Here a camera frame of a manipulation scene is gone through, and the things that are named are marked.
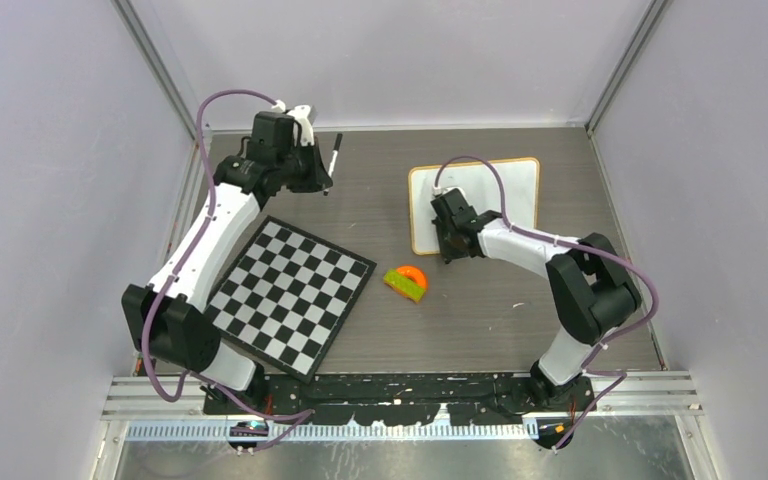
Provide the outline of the white black marker pen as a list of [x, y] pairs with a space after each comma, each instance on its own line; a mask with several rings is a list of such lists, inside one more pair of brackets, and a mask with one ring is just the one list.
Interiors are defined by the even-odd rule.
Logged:
[[342, 141], [343, 141], [343, 137], [344, 137], [344, 133], [343, 132], [337, 133], [337, 135], [335, 137], [334, 144], [333, 144], [332, 153], [331, 153], [331, 159], [330, 159], [330, 162], [328, 164], [328, 169], [327, 169], [327, 175], [329, 177], [329, 180], [331, 181], [331, 184], [327, 188], [325, 188], [324, 191], [323, 191], [323, 195], [326, 196], [326, 197], [329, 196], [331, 188], [333, 187], [333, 184], [334, 184], [333, 176], [334, 176], [334, 171], [335, 171], [337, 159], [338, 159], [338, 156], [339, 156], [341, 144], [342, 144]]

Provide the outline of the yellow framed whiteboard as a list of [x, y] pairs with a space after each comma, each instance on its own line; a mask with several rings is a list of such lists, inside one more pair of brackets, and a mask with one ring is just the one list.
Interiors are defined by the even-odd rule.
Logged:
[[420, 166], [408, 174], [411, 248], [417, 255], [437, 255], [439, 244], [432, 220], [433, 187], [460, 189], [467, 202], [482, 213], [499, 211], [506, 203], [509, 219], [517, 226], [537, 226], [540, 163], [534, 157], [493, 160], [505, 195], [501, 196], [492, 172], [479, 161], [455, 162], [446, 168]]

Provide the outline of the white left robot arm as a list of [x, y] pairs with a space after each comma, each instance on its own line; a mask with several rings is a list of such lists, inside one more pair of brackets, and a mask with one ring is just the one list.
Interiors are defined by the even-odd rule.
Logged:
[[267, 398], [257, 363], [223, 338], [207, 306], [220, 270], [246, 227], [281, 189], [326, 190], [333, 181], [316, 142], [310, 105], [261, 111], [241, 150], [213, 174], [213, 196], [183, 243], [144, 286], [129, 285], [122, 306], [135, 347], [144, 354], [229, 388], [240, 412], [258, 412]]

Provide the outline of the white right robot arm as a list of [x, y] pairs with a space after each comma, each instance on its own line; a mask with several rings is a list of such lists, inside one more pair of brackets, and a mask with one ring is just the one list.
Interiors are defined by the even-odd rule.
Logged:
[[500, 260], [548, 281], [560, 330], [532, 365], [525, 388], [540, 408], [558, 409], [588, 356], [642, 303], [611, 242], [598, 233], [576, 239], [516, 227], [498, 211], [478, 213], [458, 188], [435, 195], [431, 207], [444, 262]]

